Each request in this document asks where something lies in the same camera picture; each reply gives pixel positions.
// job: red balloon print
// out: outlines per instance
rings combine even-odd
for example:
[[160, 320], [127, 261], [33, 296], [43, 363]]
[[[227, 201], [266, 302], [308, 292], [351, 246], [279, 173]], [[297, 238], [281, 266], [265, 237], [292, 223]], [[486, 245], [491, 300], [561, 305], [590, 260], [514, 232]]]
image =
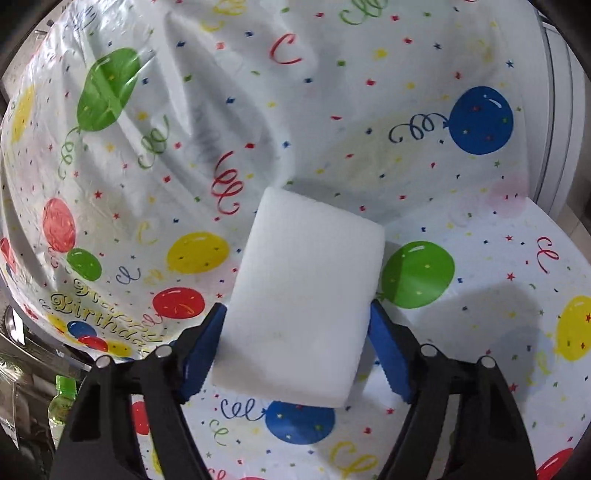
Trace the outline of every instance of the red balloon print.
[[137, 401], [131, 406], [131, 415], [134, 419], [136, 433], [147, 435], [150, 433], [150, 424], [148, 423], [148, 413], [146, 404], [143, 401]]
[[17, 272], [17, 263], [14, 260], [14, 254], [12, 253], [12, 248], [10, 248], [10, 242], [8, 238], [4, 237], [0, 240], [0, 250], [2, 251], [2, 255], [4, 255], [4, 260], [6, 263], [12, 268], [14, 273]]
[[152, 306], [161, 317], [184, 320], [205, 310], [205, 300], [197, 290], [173, 287], [158, 293], [152, 300]]
[[89, 335], [86, 335], [84, 337], [78, 338], [78, 341], [84, 343], [86, 346], [92, 348], [93, 350], [100, 350], [101, 352], [106, 352], [107, 350], [109, 350], [107, 342], [105, 342], [102, 338], [91, 337]]
[[25, 303], [25, 304], [23, 304], [23, 306], [22, 306], [22, 309], [23, 309], [23, 310], [25, 311], [25, 313], [26, 313], [27, 315], [29, 315], [29, 317], [31, 317], [32, 319], [34, 319], [34, 320], [39, 320], [39, 317], [38, 317], [37, 315], [35, 315], [35, 312], [34, 312], [34, 311], [32, 311], [32, 310], [29, 308], [29, 305], [27, 305], [26, 303]]
[[551, 480], [566, 463], [566, 460], [573, 454], [572, 448], [567, 448], [550, 457], [540, 468], [538, 468], [538, 480]]
[[76, 225], [68, 206], [53, 198], [43, 209], [43, 233], [56, 252], [68, 253], [76, 243]]

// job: yellow balloon print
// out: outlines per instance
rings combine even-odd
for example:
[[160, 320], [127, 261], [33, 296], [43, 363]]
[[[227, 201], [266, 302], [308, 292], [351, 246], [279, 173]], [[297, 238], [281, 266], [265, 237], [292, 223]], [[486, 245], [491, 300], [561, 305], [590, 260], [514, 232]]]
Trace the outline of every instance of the yellow balloon print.
[[66, 322], [64, 322], [61, 318], [53, 315], [52, 313], [47, 314], [47, 321], [51, 323], [55, 328], [57, 328], [61, 333], [64, 335], [68, 333], [68, 327]]
[[120, 357], [128, 357], [131, 354], [131, 348], [126, 343], [118, 340], [107, 340], [108, 352]]
[[203, 273], [219, 267], [230, 254], [222, 237], [208, 232], [193, 232], [179, 238], [166, 256], [168, 269], [184, 273]]
[[154, 464], [154, 470], [156, 470], [156, 473], [162, 475], [162, 467], [160, 466], [158, 455], [156, 455], [156, 448], [152, 449], [152, 463]]
[[556, 351], [572, 362], [591, 348], [591, 297], [573, 298], [564, 308], [556, 327]]
[[35, 88], [30, 86], [18, 100], [17, 111], [12, 120], [12, 143], [18, 142], [27, 128], [33, 104], [35, 102]]

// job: plastic tablecloth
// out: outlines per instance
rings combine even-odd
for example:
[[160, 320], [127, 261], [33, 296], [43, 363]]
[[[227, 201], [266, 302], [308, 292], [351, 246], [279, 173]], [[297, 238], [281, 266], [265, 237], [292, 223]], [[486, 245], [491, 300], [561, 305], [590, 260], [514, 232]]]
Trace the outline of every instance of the plastic tablecloth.
[[[141, 358], [230, 301], [267, 186], [355, 212], [392, 319], [498, 361], [544, 478], [587, 426], [591, 269], [527, 199], [511, 48], [485, 0], [77, 0], [2, 123], [4, 280], [64, 343]], [[367, 348], [343, 409], [206, 384], [184, 412], [217, 480], [345, 480], [407, 409]]]

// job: blue balloon print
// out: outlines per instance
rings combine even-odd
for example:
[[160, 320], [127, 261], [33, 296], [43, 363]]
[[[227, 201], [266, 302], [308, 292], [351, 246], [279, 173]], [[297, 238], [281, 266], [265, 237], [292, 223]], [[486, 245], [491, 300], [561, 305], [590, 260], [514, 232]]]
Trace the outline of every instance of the blue balloon print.
[[495, 89], [475, 87], [456, 102], [448, 126], [463, 151], [485, 155], [500, 150], [511, 138], [513, 111]]
[[513, 112], [495, 89], [474, 87], [456, 102], [449, 120], [440, 113], [417, 113], [407, 124], [393, 127], [388, 139], [394, 144], [404, 141], [404, 130], [408, 128], [415, 140], [422, 140], [439, 123], [443, 129], [449, 128], [453, 141], [463, 151], [485, 155], [504, 147], [511, 138]]
[[68, 323], [68, 332], [74, 338], [82, 338], [84, 336], [96, 337], [96, 330], [85, 322]]
[[333, 408], [306, 407], [274, 401], [265, 423], [278, 439], [294, 445], [311, 445], [328, 437], [335, 427]]

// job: melamine foam sponge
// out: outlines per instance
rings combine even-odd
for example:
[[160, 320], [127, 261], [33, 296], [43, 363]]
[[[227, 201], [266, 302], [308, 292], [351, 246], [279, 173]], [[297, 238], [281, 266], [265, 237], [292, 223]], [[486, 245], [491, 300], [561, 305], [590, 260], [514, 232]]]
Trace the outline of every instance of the melamine foam sponge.
[[381, 225], [268, 188], [228, 306], [214, 385], [269, 400], [343, 406], [384, 246]]

